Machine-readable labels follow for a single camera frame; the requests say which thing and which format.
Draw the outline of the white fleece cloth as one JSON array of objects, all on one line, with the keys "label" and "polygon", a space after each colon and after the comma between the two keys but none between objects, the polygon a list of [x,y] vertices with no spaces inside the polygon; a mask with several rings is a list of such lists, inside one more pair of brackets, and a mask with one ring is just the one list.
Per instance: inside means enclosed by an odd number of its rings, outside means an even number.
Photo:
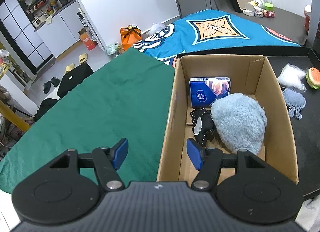
[{"label": "white fleece cloth", "polygon": [[309,232],[320,230],[320,195],[303,202],[295,222]]}]

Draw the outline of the white kitchen cabinet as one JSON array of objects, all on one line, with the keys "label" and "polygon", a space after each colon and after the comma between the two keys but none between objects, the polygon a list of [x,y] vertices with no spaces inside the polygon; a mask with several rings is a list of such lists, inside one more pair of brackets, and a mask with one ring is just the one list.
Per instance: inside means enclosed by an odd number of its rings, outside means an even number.
[{"label": "white kitchen cabinet", "polygon": [[61,56],[79,40],[84,27],[77,0],[18,0],[36,35],[54,57]]}]

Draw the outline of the light blue fluffy plush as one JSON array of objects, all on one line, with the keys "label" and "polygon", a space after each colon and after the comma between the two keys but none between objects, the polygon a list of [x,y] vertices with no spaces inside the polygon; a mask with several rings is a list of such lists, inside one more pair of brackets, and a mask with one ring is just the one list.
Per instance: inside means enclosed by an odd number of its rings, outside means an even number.
[{"label": "light blue fluffy plush", "polygon": [[255,155],[259,154],[267,117],[255,99],[234,93],[213,102],[210,110],[217,133],[231,153],[246,149]]}]

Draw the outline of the black stitched plush toy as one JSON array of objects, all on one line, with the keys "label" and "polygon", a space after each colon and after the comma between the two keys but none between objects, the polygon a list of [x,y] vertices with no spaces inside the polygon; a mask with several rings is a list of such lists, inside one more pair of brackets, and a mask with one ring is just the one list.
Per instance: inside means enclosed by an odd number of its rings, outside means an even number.
[{"label": "black stitched plush toy", "polygon": [[203,107],[195,107],[195,109],[191,111],[190,116],[195,140],[202,147],[206,147],[207,142],[212,141],[216,133],[211,111]]}]

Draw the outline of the grey desk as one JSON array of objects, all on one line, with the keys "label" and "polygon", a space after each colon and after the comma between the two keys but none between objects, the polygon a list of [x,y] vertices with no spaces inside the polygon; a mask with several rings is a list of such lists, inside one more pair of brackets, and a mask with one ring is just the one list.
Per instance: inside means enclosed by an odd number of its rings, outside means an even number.
[{"label": "grey desk", "polygon": [[307,37],[307,44],[309,47],[313,48],[318,25],[319,25],[319,15],[320,15],[320,0],[311,0],[311,14],[310,14],[310,23]]}]

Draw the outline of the blue denim jellyfish patch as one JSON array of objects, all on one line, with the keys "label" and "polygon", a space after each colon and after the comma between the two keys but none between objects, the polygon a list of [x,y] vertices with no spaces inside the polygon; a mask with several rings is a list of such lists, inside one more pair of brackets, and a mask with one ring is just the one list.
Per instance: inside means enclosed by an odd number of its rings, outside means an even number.
[{"label": "blue denim jellyfish patch", "polygon": [[292,89],[286,88],[282,91],[289,117],[295,117],[298,120],[302,119],[302,110],[306,106],[306,99],[301,93],[295,92]]}]

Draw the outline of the blue tissue pack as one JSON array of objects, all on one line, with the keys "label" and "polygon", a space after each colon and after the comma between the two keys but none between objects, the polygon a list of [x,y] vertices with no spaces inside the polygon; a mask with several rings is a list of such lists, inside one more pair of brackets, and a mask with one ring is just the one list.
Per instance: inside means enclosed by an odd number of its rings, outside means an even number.
[{"label": "blue tissue pack", "polygon": [[210,107],[214,101],[230,94],[229,77],[193,77],[189,80],[191,106]]}]

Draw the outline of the brown cardboard box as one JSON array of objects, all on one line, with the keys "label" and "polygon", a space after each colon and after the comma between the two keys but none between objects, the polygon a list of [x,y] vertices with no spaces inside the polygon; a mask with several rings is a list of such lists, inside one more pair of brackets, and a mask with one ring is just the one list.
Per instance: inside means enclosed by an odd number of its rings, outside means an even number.
[{"label": "brown cardboard box", "polygon": [[186,147],[193,136],[189,81],[195,77],[231,80],[230,95],[209,108],[217,134],[207,145],[225,153],[247,149],[298,183],[295,138],[274,70],[262,55],[235,54],[177,59],[157,180],[191,183],[197,175]]}]

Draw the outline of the green lidded cup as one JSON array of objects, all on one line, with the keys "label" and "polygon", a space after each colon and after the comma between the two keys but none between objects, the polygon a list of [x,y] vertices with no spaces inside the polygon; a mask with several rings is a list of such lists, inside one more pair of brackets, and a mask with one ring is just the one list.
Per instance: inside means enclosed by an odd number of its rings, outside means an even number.
[{"label": "green lidded cup", "polygon": [[270,2],[266,2],[266,3],[264,4],[264,10],[273,12],[273,11],[274,11],[274,6],[273,6],[273,4],[270,3]]}]

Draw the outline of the green cloth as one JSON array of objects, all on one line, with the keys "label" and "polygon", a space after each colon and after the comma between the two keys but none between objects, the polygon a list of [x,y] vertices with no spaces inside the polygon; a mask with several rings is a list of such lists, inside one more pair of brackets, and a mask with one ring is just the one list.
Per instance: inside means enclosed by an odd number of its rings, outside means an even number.
[{"label": "green cloth", "polygon": [[36,121],[1,161],[1,189],[14,187],[69,148],[112,147],[129,153],[125,184],[157,179],[175,69],[135,49],[98,69]]}]

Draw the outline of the black chair with dot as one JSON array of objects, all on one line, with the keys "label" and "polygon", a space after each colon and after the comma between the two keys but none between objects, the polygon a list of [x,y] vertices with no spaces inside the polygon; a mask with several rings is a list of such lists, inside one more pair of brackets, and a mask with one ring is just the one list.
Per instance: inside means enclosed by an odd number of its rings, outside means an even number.
[{"label": "black chair with dot", "polygon": [[72,91],[76,86],[82,83],[83,80],[88,78],[93,73],[94,71],[87,63],[83,63],[66,73],[63,76],[60,86],[57,90],[58,97],[63,98],[66,96],[70,91]]}]

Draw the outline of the clear bag white filling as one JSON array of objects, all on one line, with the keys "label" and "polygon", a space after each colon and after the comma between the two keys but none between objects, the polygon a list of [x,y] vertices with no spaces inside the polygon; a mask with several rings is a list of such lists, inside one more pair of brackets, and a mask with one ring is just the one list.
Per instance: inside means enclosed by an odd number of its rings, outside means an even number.
[{"label": "clear bag white filling", "polygon": [[305,92],[306,87],[302,83],[302,79],[306,76],[306,71],[287,63],[285,67],[282,68],[280,75],[277,78],[278,83],[286,88],[291,88],[298,90],[300,92]]}]

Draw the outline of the orange bag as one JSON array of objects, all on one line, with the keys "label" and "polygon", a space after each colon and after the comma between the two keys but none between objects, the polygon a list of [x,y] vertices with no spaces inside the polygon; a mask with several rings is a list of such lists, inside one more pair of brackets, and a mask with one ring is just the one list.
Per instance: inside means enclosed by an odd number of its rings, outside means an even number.
[{"label": "orange bag", "polygon": [[121,46],[127,51],[134,43],[142,40],[143,34],[138,26],[129,25],[120,29]]}]

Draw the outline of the black slipper pair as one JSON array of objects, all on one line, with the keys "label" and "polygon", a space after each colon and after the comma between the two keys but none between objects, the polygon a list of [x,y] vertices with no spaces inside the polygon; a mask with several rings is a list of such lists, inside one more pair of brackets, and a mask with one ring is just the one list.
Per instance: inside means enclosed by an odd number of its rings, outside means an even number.
[{"label": "black slipper pair", "polygon": [[57,77],[51,78],[48,82],[43,84],[43,92],[44,94],[49,93],[51,86],[56,88],[60,84],[61,80],[58,79]]}]

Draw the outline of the burger plush toy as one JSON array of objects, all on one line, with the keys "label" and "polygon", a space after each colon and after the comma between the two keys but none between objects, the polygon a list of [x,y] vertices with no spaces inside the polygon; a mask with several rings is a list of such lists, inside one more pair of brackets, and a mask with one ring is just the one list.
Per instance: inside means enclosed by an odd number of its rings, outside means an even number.
[{"label": "burger plush toy", "polygon": [[318,90],[320,87],[320,71],[314,67],[308,69],[306,82],[311,88]]}]

